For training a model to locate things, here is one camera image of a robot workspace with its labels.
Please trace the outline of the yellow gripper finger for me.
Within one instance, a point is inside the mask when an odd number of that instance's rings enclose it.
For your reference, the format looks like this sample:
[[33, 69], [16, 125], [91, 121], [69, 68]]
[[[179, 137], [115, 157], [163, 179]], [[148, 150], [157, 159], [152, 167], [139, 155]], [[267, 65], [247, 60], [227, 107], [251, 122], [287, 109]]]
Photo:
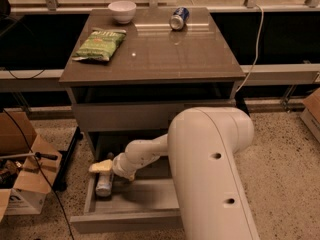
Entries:
[[89, 167], [90, 173], [102, 173], [102, 174], [110, 174], [112, 171], [113, 162], [110, 159], [97, 162], [92, 164]]

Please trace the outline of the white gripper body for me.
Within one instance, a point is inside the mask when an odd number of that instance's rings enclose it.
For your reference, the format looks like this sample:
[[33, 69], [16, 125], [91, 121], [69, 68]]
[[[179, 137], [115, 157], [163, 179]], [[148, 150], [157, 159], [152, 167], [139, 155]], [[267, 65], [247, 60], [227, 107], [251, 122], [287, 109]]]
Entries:
[[129, 181], [135, 180], [137, 169], [135, 165], [126, 157], [124, 153], [120, 153], [113, 159], [113, 172]]

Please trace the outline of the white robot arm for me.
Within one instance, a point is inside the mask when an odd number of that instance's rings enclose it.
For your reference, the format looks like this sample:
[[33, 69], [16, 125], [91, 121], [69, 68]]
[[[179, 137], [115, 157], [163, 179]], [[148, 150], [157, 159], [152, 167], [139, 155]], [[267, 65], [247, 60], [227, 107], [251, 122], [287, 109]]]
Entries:
[[102, 175], [98, 188], [109, 194], [114, 174], [132, 181], [137, 170], [166, 156], [187, 240], [260, 240], [234, 162], [253, 136], [251, 118], [237, 108], [190, 108], [167, 134], [134, 140], [89, 171]]

